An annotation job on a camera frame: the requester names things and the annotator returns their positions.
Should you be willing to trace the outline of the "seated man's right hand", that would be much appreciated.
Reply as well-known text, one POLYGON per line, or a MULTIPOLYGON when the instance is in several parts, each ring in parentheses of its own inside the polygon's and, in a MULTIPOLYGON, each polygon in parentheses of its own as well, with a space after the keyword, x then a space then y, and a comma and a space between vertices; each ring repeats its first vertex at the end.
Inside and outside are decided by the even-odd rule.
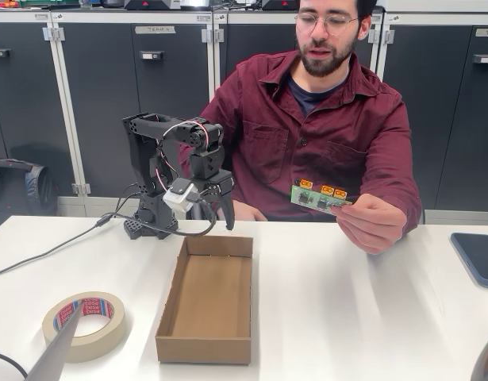
POLYGON ((233 200, 232 204, 237 221, 267 221, 267 218, 253 206, 237 200, 233 200))

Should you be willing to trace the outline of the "seated man's left hand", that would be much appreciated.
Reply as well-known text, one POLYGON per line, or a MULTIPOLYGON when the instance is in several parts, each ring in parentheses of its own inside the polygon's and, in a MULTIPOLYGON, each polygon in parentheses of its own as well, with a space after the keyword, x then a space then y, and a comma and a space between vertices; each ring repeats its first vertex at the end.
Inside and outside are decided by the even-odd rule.
POLYGON ((396 206, 371 194, 351 205, 332 206, 332 215, 345 236, 368 254, 379 254, 402 238, 406 215, 396 206))

